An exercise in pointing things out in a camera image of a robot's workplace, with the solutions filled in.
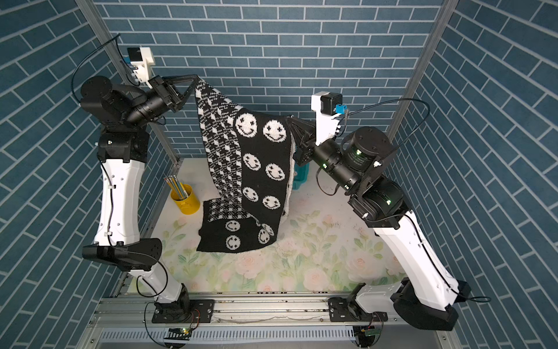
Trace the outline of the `black white smiley scarf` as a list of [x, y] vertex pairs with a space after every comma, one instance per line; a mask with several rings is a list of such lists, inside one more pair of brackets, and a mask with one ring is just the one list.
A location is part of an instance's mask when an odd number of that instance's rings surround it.
[[204, 80], [196, 105], [219, 196], [203, 203], [199, 252], [237, 254], [274, 244], [289, 211], [295, 146], [287, 116], [250, 111]]

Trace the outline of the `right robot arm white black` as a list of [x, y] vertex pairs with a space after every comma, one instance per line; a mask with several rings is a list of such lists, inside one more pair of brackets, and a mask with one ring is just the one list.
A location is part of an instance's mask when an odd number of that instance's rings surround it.
[[331, 321], [384, 322], [397, 314], [419, 330], [453, 330], [459, 318], [453, 306], [467, 301], [471, 288], [444, 268], [404, 190], [384, 176], [396, 152], [388, 136], [362, 127], [341, 144], [332, 138], [318, 143], [310, 122], [291, 117], [287, 125], [296, 143], [296, 163], [314, 161], [344, 190], [353, 212], [389, 247], [406, 274], [400, 283], [361, 283], [347, 299], [331, 298]]

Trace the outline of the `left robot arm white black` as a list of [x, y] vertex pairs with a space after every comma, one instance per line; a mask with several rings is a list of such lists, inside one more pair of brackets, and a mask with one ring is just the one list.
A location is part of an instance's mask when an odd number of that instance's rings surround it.
[[103, 125], [97, 148], [103, 181], [100, 224], [82, 257], [115, 266], [146, 286], [143, 296], [153, 299], [153, 322], [158, 324], [190, 321], [194, 310], [187, 287], [161, 262], [162, 241], [140, 236], [137, 211], [148, 162], [147, 126], [168, 111], [181, 111], [198, 80], [196, 75], [155, 76], [149, 90], [142, 90], [94, 76], [81, 87], [80, 106]]

